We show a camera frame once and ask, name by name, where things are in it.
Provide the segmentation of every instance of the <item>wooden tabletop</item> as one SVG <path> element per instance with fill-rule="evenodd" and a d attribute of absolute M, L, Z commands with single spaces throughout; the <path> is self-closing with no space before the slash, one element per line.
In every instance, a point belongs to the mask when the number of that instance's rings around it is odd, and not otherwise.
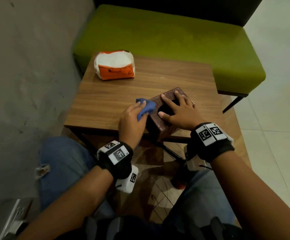
<path fill-rule="evenodd" d="M 135 56 L 135 78 L 103 81 L 92 57 L 64 123 L 68 128 L 118 130 L 121 113 L 137 98 L 150 99 L 180 87 L 202 117 L 225 127 L 212 69 L 208 64 Z M 189 137 L 180 130 L 174 135 Z"/>

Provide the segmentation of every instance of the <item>black wrist strap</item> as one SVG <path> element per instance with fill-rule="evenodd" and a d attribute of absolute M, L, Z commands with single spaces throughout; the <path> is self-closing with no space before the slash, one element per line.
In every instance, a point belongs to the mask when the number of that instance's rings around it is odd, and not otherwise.
<path fill-rule="evenodd" d="M 205 122 L 197 125 L 191 132 L 189 150 L 195 151 L 200 159 L 211 162 L 219 155 L 234 151 L 228 135 L 216 124 Z"/>
<path fill-rule="evenodd" d="M 107 169 L 115 179 L 125 179 L 131 173 L 133 149 L 124 142 L 112 141 L 97 151 L 97 165 Z"/>

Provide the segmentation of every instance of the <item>white tiled floor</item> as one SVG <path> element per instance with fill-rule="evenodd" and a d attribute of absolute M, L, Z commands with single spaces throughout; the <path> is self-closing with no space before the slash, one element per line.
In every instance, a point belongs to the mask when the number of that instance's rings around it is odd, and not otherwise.
<path fill-rule="evenodd" d="M 245 30 L 267 78 L 235 111 L 254 171 L 290 207 L 290 0 L 263 0 Z"/>

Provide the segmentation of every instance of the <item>orange tissue packet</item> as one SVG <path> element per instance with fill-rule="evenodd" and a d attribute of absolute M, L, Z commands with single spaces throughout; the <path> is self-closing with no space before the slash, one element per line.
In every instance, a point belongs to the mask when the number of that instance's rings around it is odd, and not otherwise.
<path fill-rule="evenodd" d="M 125 50 L 104 51 L 95 57 L 94 68 L 102 80 L 132 78 L 135 76 L 134 57 Z"/>

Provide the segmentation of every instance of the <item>concrete wall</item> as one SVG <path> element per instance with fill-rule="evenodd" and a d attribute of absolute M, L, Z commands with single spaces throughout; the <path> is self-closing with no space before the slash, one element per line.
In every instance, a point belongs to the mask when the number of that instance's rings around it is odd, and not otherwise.
<path fill-rule="evenodd" d="M 40 145 L 75 98 L 72 46 L 93 12 L 93 0 L 0 0 L 0 198 L 36 194 Z"/>

